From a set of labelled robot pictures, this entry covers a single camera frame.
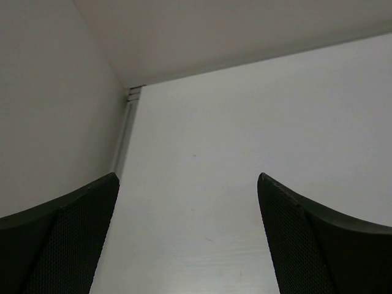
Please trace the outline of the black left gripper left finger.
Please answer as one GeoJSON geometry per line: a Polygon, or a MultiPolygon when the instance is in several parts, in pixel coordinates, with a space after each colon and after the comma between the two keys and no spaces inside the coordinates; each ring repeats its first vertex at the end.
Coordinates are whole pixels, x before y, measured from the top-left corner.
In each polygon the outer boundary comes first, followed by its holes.
{"type": "Polygon", "coordinates": [[[89,293],[118,192],[111,172],[1,218],[1,293],[89,293]]]}

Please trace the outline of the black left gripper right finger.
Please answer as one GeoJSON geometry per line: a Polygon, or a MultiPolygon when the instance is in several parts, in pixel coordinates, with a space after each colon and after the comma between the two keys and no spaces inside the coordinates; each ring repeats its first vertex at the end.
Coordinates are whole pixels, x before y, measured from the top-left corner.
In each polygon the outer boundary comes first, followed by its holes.
{"type": "Polygon", "coordinates": [[[257,193],[280,293],[391,293],[391,227],[335,211],[265,173],[257,193]]]}

